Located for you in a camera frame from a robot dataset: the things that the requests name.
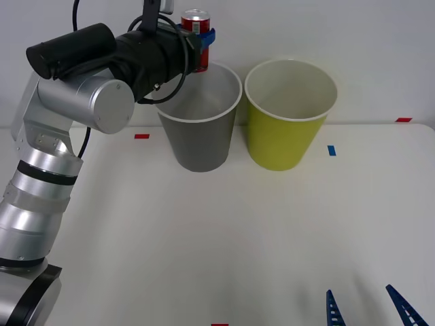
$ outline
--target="red tape marker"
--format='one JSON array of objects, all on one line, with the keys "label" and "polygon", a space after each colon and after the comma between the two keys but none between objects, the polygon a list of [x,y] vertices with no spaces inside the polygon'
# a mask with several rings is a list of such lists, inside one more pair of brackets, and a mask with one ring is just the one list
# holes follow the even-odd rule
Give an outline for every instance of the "red tape marker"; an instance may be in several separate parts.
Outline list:
[{"label": "red tape marker", "polygon": [[149,139],[150,134],[136,134],[135,139]]},{"label": "red tape marker", "polygon": [[399,117],[396,122],[410,122],[411,120],[411,117]]}]

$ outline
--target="white background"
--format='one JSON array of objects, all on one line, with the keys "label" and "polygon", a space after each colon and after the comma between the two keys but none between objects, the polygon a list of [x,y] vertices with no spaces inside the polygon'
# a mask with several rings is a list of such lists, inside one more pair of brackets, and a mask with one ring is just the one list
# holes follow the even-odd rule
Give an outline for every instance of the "white background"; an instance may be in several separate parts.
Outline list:
[{"label": "white background", "polygon": [[[0,153],[4,189],[6,129]],[[182,168],[159,127],[95,132],[84,160],[48,256],[63,288],[47,326],[324,326],[328,289],[349,326],[403,325],[389,283],[435,325],[426,126],[324,126],[284,172],[259,167],[240,128],[209,173]]]},{"label": "white background", "polygon": [[[72,3],[1,1],[0,126],[10,125],[31,73],[25,49],[70,32]],[[278,56],[329,72],[340,92],[329,122],[413,117],[435,126],[433,0],[176,0],[173,19],[191,7],[210,11],[217,30],[211,57],[243,79]],[[120,35],[140,13],[140,0],[82,0],[78,24],[104,22]],[[160,122],[154,108],[138,106],[132,124]]]}]

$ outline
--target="white table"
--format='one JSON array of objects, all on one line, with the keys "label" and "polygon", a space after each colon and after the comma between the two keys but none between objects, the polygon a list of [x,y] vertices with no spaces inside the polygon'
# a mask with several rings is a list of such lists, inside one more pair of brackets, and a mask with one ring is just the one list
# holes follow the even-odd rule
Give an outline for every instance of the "white table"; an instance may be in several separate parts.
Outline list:
[{"label": "white table", "polygon": [[[3,189],[7,130],[0,150]],[[179,166],[162,128],[93,132],[84,159],[49,256],[63,268],[49,325],[326,325],[328,289],[348,325],[402,325],[389,283],[435,324],[426,126],[324,126],[280,173],[250,159],[239,128],[210,173]]]}]

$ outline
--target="black cable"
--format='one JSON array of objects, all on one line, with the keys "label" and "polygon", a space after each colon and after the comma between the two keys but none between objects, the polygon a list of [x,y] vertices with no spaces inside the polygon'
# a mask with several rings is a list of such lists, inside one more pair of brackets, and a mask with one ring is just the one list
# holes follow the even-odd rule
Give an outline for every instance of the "black cable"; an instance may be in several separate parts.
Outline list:
[{"label": "black cable", "polygon": [[[74,4],[73,4],[73,31],[74,32],[77,31],[77,10],[79,8],[79,2],[80,0],[74,0]],[[88,146],[89,137],[90,137],[90,128],[87,127],[86,135],[84,137],[82,148],[80,149],[78,158],[82,158],[84,151],[86,150],[86,146]]]},{"label": "black cable", "polygon": [[[175,32],[178,35],[179,40],[181,41],[181,46],[183,47],[183,52],[184,52],[184,71],[183,71],[183,75],[181,75],[181,79],[179,80],[179,83],[177,85],[177,87],[174,89],[174,91],[172,93],[170,93],[170,95],[166,96],[165,98],[162,98],[160,100],[152,100],[149,98],[142,98],[139,101],[137,101],[139,104],[161,104],[164,103],[166,101],[169,101],[171,98],[173,98],[181,89],[181,87],[184,84],[184,80],[186,79],[186,76],[188,75],[188,70],[189,70],[189,52],[188,52],[188,45],[186,43],[186,40],[184,39],[183,35],[181,34],[178,26],[169,18],[167,18],[166,16],[163,15],[158,15],[158,18],[161,20],[164,20],[165,22],[167,22],[168,24],[170,24],[172,26],[172,28],[175,30]],[[136,24],[138,22],[142,21],[142,16],[136,18],[134,21],[132,21],[132,23],[130,24],[128,31],[132,31],[134,29],[134,27],[136,26]]]}]

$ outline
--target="soda can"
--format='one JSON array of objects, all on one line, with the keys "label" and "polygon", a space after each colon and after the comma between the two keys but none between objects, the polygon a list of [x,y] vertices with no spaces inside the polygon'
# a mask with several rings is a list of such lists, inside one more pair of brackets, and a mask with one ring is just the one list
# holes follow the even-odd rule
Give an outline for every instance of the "soda can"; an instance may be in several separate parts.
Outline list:
[{"label": "soda can", "polygon": [[[208,12],[199,9],[189,9],[181,14],[181,27],[197,35],[210,31],[210,15]],[[201,54],[200,67],[195,71],[202,73],[209,66],[209,49],[203,50]]]}]

